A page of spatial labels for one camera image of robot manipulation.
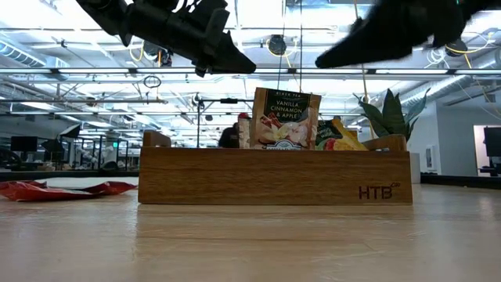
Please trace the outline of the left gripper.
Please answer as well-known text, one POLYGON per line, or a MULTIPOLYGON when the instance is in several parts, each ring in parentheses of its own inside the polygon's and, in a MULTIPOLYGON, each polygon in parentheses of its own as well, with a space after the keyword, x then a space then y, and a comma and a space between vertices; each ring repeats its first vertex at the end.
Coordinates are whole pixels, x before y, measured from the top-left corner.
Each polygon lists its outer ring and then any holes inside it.
POLYGON ((195 74, 253 74, 256 64, 225 32, 214 52, 214 3, 121 2, 119 38, 125 46, 132 37, 170 49, 193 61, 195 74))

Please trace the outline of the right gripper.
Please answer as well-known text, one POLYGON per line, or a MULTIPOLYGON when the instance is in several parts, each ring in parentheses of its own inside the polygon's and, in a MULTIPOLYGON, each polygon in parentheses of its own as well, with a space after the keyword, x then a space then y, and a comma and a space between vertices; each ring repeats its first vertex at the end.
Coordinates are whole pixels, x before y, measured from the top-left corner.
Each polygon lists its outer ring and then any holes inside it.
POLYGON ((374 6, 358 18, 345 38, 317 57, 318 68, 396 60, 404 50, 433 37, 431 47, 454 42, 463 32, 466 17, 454 0, 401 0, 398 9, 374 6))

